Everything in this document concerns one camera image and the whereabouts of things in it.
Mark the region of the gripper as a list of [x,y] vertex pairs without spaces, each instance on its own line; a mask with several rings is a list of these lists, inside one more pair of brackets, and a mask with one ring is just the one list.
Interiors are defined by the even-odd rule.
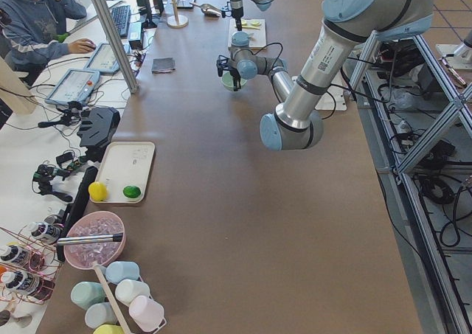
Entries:
[[238,91],[238,89],[241,89],[240,73],[233,66],[229,67],[229,72],[230,72],[230,75],[233,77],[232,78],[232,90],[233,91]]
[[235,26],[238,31],[242,30],[241,18],[244,15],[242,7],[233,7],[232,8],[232,17],[235,19]]

